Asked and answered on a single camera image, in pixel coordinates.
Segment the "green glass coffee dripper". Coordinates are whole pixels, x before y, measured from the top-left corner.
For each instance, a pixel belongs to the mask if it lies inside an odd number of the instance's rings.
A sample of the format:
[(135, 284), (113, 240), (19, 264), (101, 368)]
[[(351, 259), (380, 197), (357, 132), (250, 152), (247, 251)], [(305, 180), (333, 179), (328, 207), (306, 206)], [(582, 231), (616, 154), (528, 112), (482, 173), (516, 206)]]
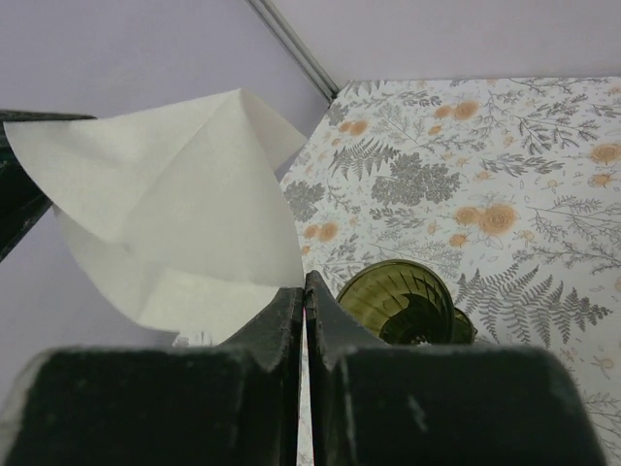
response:
[(470, 345), (477, 335), (441, 278), (409, 260), (363, 269), (344, 285), (337, 302), (389, 345)]

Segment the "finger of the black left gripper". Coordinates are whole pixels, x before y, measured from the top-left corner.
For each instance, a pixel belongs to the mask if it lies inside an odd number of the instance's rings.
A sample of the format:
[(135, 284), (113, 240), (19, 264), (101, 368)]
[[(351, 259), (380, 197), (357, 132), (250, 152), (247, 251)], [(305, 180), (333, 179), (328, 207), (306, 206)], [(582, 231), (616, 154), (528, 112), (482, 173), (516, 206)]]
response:
[(10, 148), (4, 129), (7, 122), (94, 119), (94, 116), (1, 111), (1, 259), (4, 259), (50, 208), (51, 201), (25, 173)]

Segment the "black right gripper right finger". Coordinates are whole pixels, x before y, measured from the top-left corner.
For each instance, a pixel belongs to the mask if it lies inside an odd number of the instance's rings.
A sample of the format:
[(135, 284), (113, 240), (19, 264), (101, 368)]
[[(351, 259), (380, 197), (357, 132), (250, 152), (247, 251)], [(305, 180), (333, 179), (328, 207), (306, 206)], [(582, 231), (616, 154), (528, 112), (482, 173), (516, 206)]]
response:
[(318, 465), (603, 465), (568, 371), (533, 347), (390, 346), (306, 278)]

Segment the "white paper coffee filter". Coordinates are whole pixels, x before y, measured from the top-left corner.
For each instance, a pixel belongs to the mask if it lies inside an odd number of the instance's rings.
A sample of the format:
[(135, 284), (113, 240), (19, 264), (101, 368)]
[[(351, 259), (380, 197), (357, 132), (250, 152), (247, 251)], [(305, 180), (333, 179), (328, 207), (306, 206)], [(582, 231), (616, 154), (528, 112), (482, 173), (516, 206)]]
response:
[(219, 344), (304, 283), (276, 171), (306, 139), (254, 94), (5, 131), (76, 262), (137, 324)]

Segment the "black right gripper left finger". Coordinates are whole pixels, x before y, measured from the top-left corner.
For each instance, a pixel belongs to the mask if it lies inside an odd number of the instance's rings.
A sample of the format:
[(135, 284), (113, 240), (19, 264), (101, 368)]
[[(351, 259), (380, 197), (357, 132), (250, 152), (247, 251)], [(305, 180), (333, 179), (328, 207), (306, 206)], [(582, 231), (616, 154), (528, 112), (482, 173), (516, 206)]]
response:
[(1, 412), (5, 465), (292, 465), (303, 292), (225, 342), (65, 348), (33, 358)]

